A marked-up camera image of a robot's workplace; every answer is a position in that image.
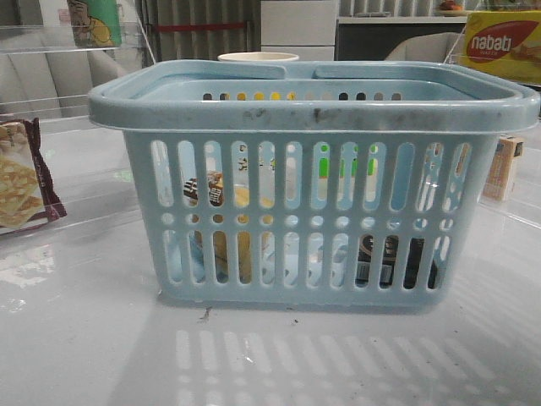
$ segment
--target wafer package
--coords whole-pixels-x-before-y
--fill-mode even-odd
[[[503,135],[498,141],[489,176],[483,189],[483,196],[492,200],[509,200],[515,186],[516,167],[522,156],[524,139]]]
[[[469,14],[460,64],[524,84],[541,84],[541,12]]]
[[[66,216],[40,146],[37,119],[0,123],[0,234]]]

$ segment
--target white cup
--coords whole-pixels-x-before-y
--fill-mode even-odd
[[[285,52],[234,52],[218,57],[222,62],[291,62],[298,61],[298,55]]]

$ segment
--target gray chair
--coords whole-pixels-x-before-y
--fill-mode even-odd
[[[444,62],[449,54],[462,53],[464,38],[456,32],[414,36],[398,44],[388,61]]]

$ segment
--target nabati logo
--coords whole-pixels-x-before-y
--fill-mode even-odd
[[[485,50],[509,52],[511,50],[511,43],[512,40],[509,36],[475,36],[472,39],[471,48],[479,51]]]

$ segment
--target chair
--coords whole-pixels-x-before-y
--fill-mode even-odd
[[[398,44],[388,61],[444,62],[450,53],[461,53],[464,37],[456,32],[414,36]]]
[[[52,41],[58,44],[57,38]],[[77,115],[92,87],[125,74],[102,50],[50,52],[54,51],[50,43],[42,32],[0,41],[0,50],[6,52],[0,54],[0,114]]]

